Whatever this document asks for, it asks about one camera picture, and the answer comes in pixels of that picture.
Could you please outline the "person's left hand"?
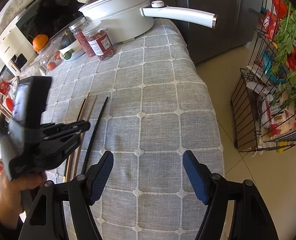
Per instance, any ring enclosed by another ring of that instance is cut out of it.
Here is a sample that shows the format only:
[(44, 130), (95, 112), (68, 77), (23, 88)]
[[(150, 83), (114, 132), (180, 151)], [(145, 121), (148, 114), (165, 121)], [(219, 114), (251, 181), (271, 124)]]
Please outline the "person's left hand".
[(41, 172), (11, 181), (3, 170), (0, 175), (0, 223), (8, 229), (16, 229), (20, 214), (23, 213), (21, 192), (40, 187), (46, 180), (45, 172)]

